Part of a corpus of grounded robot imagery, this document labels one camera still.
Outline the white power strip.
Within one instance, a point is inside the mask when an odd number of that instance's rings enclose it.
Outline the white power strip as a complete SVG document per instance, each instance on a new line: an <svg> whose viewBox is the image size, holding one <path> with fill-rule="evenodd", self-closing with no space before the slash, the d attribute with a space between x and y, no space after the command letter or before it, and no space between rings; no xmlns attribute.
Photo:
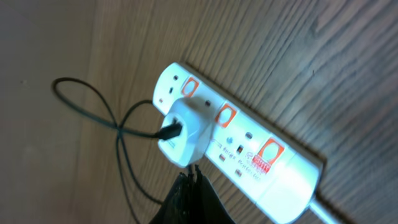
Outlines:
<svg viewBox="0 0 398 224"><path fill-rule="evenodd" d="M215 111L203 157L263 213L276 223L291 223L311 210L331 222L315 195L321 160L192 68L170 64L155 85L154 106L165 117L177 99L193 97Z"/></svg>

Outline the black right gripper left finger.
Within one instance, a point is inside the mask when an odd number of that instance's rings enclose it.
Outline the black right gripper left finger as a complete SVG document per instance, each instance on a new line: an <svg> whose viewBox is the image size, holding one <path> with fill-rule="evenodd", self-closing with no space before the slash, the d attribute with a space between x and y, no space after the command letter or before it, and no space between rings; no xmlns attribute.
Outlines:
<svg viewBox="0 0 398 224"><path fill-rule="evenodd" d="M194 184L192 166L188 166L187 171L188 174L179 173L150 224L186 224L190 221Z"/></svg>

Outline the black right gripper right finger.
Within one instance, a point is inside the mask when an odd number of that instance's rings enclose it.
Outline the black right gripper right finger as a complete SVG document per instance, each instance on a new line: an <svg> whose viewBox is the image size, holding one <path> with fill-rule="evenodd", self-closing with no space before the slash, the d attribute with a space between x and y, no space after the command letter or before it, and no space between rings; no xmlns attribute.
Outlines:
<svg viewBox="0 0 398 224"><path fill-rule="evenodd" d="M235 224L198 165L195 165L195 171L197 178L193 186L193 223Z"/></svg>

